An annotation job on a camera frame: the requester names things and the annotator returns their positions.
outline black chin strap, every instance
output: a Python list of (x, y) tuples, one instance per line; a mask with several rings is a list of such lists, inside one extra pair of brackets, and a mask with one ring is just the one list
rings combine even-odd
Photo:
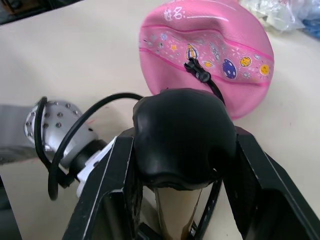
[(201, 83), (207, 84), (211, 88), (214, 95), (216, 95), (223, 102), (223, 104), (226, 105), (224, 97), (222, 96), (218, 86), (211, 79), (211, 74), (201, 67), (197, 59), (192, 57), (189, 58), (189, 62), (185, 63), (184, 67), (188, 73), (191, 73), (193, 76), (195, 76)]

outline pink bucket hat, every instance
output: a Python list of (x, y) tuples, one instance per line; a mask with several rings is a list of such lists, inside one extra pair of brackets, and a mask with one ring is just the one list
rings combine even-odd
[(159, 6), (142, 24), (139, 52), (153, 95), (177, 88), (212, 93), (184, 67), (188, 59), (197, 59), (221, 91), (232, 119), (264, 99), (274, 72), (263, 26), (233, 0), (176, 0)]

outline table surface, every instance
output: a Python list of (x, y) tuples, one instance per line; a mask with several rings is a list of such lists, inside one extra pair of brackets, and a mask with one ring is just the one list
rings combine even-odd
[[(85, 111), (117, 92), (150, 95), (140, 68), (138, 34), (144, 16), (160, 3), (85, 0), (0, 26), (0, 104), (31, 106), (48, 96)], [(261, 105), (235, 124), (253, 133), (287, 170), (320, 217), (320, 43), (301, 32), (269, 38), (273, 82)], [(130, 100), (110, 104), (93, 116), (92, 127), (110, 140), (133, 125), (133, 105)], [(60, 189), (58, 200), (51, 202), (40, 161), (2, 166), (0, 175), (23, 239), (61, 239), (78, 201), (77, 184)], [(143, 207), (154, 206), (153, 196), (146, 198)], [(144, 217), (155, 218), (154, 213)], [(205, 239), (241, 239), (224, 190)]]

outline star print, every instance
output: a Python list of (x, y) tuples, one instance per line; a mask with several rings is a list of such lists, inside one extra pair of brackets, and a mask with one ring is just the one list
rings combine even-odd
[(178, 50), (178, 49), (177, 49), (177, 45), (171, 45), (170, 49), (171, 49), (173, 52), (175, 52), (176, 50)]

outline pink stripe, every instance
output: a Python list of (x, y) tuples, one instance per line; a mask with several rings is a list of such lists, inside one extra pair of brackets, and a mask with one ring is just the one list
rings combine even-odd
[[(170, 66), (172, 66), (172, 67), (174, 67), (174, 68), (176, 68), (176, 69), (178, 69), (180, 71), (186, 72), (186, 69), (183, 66), (178, 66), (178, 65), (172, 63), (171, 61), (167, 60), (166, 58), (154, 53), (153, 51), (151, 51), (151, 50), (149, 50), (147, 48), (140, 47), (139, 51), (151, 54), (151, 55), (161, 59), (165, 63), (169, 64)], [(213, 76), (214, 80), (219, 80), (221, 82), (224, 82), (226, 84), (231, 84), (231, 85), (232, 84), (236, 84), (236, 85), (250, 85), (250, 86), (257, 86), (257, 87), (268, 87), (270, 85), (270, 83), (271, 83), (270, 81), (268, 81), (268, 82), (232, 82), (232, 81), (224, 80), (222, 77), (220, 77), (218, 75), (211, 74), (211, 76)]]
[(169, 26), (166, 26), (166, 25), (147, 25), (147, 26), (142, 26), (141, 28), (167, 28), (167, 29), (171, 29), (171, 30), (174, 30), (176, 32), (180, 32), (180, 33), (194, 33), (194, 32), (201, 32), (201, 31), (211, 31), (211, 32), (217, 32), (219, 34), (221, 34), (221, 36), (223, 37), (224, 41), (226, 43), (228, 43), (229, 45), (232, 45), (232, 46), (235, 46), (235, 47), (240, 47), (240, 48), (244, 48), (244, 49), (247, 49), (249, 51), (253, 51), (253, 52), (256, 52), (262, 56), (265, 56), (267, 59), (271, 60), (271, 61), (275, 61), (274, 58), (266, 53), (263, 53), (259, 50), (256, 50), (250, 46), (247, 46), (247, 45), (244, 45), (242, 43), (239, 43), (239, 42), (236, 42), (236, 41), (232, 41), (232, 40), (229, 40), (227, 39), (221, 31), (219, 31), (218, 29), (193, 29), (193, 30), (178, 30), (178, 29), (175, 29), (173, 27), (169, 27)]

